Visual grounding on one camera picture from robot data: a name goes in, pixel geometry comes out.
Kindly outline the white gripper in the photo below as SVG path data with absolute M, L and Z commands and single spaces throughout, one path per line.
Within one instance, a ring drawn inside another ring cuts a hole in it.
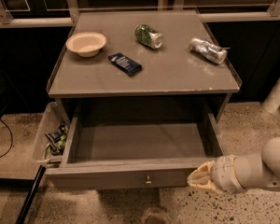
M 216 161 L 207 161 L 189 175 L 188 184 L 193 188 L 218 194 L 244 193 L 245 189 L 235 174 L 234 161 L 234 155 L 221 156 Z

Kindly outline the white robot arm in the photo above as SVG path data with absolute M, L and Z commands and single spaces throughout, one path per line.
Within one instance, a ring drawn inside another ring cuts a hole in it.
M 280 77 L 262 102 L 229 103 L 219 124 L 234 154 L 200 165 L 188 185 L 220 194 L 280 191 Z

